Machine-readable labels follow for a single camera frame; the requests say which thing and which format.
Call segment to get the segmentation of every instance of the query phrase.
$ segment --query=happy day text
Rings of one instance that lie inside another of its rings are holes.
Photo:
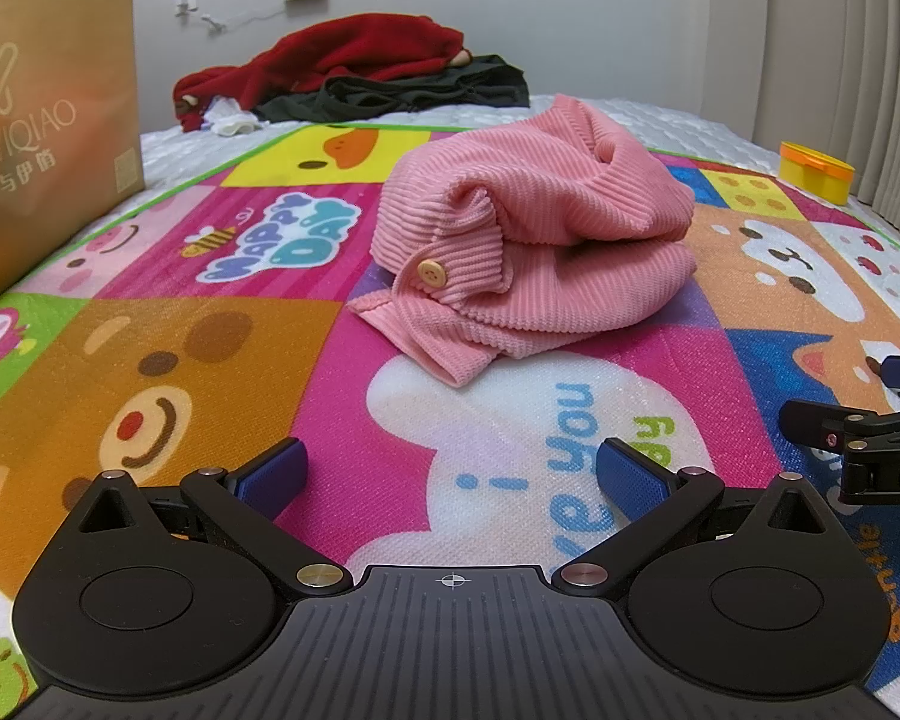
[[[281,194],[264,209],[264,220],[237,238],[237,250],[211,262],[197,281],[216,284],[267,269],[326,265],[359,217],[360,208],[341,199],[316,199],[302,191]]]

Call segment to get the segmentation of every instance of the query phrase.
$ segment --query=green mat border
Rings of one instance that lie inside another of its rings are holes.
[[[185,189],[190,189],[192,186],[196,186],[200,181],[205,181],[212,175],[216,175],[221,170],[229,170],[231,167],[236,167],[241,162],[244,162],[250,157],[256,156],[257,154],[263,153],[268,148],[273,148],[281,141],[285,140],[285,138],[289,138],[290,135],[295,135],[301,130],[308,129],[310,127],[333,127],[336,129],[401,129],[401,130],[411,130],[415,132],[420,131],[429,131],[429,132],[467,132],[469,129],[473,129],[473,127],[428,127],[426,124],[372,124],[372,122],[348,122],[348,124],[304,124],[303,127],[297,127],[296,129],[292,129],[289,132],[284,132],[280,135],[275,136],[269,141],[265,141],[264,143],[260,143],[260,146],[255,146],[250,151],[246,153],[242,153],[240,156],[236,156],[233,159],[227,160],[213,168],[213,170],[207,170],[207,172],[202,173],[194,178],[188,179],[184,181],[177,187],[165,191],[163,194],[159,194],[154,199],[146,201],[143,205],[138,208],[134,208],[132,211],[127,211],[127,213],[120,215],[115,220],[110,223],[104,225],[96,232],[87,235],[78,241],[72,242],[72,244],[65,245],[63,248],[60,248],[57,252],[50,255],[46,260],[44,260],[40,265],[36,266],[32,271],[29,271],[26,276],[31,276],[34,274],[39,274],[43,269],[48,268],[48,266],[52,265],[54,262],[58,261],[62,257],[66,257],[68,254],[72,253],[82,247],[83,245],[88,244],[93,241],[95,238],[100,237],[104,233],[116,227],[118,224],[122,224],[127,220],[131,220],[136,217],[136,215],[143,213],[146,209],[154,207],[154,205],[163,202],[169,197],[173,197],[175,194],[179,194]],[[712,159],[704,159],[700,156],[693,156],[693,154],[684,154],[679,151],[665,151],[663,148],[648,148],[647,151],[653,151],[656,154],[667,154],[672,157],[683,157],[685,159],[691,160],[703,160],[706,162],[711,162],[714,165],[724,165],[725,167],[736,167],[735,165],[730,165],[728,162],[719,162],[717,160]],[[875,227],[872,227],[871,224],[864,220],[864,218],[860,218],[859,215],[852,212],[852,210],[848,207],[842,207],[840,209],[845,214],[850,215],[855,220],[859,221],[859,223],[864,224],[866,229],[869,229],[872,233],[879,235],[884,241],[888,242],[893,247],[900,250],[900,242],[895,240],[894,238],[887,235],[882,230],[878,230]]]

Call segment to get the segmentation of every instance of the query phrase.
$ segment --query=heart logo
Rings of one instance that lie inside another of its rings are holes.
[[[16,43],[5,43],[0,46],[0,115],[8,116],[13,110],[13,95],[7,88],[7,79],[17,63],[20,50]]]

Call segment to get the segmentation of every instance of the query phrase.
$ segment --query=black gripper base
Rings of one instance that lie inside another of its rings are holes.
[[[890,720],[895,715],[859,688],[761,702],[684,682],[631,641],[609,603],[557,593],[534,568],[378,566],[353,591],[298,603],[263,654],[206,688],[108,701],[53,686],[13,717]]]

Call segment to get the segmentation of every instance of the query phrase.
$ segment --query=blue square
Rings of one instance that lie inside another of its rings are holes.
[[[668,167],[673,177],[682,184],[686,184],[693,190],[694,199],[706,205],[715,205],[717,208],[728,208],[724,199],[713,188],[705,175],[696,167]]]
[[[895,599],[890,630],[896,639],[893,644],[884,647],[866,684],[871,691],[879,690],[900,676],[900,506],[840,508],[836,505],[842,472],[840,456],[824,456],[805,447],[794,446],[783,437],[778,427],[780,407],[788,398],[836,403],[832,389],[812,378],[797,364],[800,356],[818,352],[825,344],[832,343],[831,338],[770,330],[728,329],[725,333],[751,385],[780,464],[787,471],[803,474],[821,494],[826,495],[838,519],[857,542],[861,554],[871,563],[874,573],[881,572],[878,576],[881,584],[886,585],[888,596],[893,595]],[[878,543],[868,547],[866,543],[872,539],[864,538],[864,534],[874,532],[879,533]]]

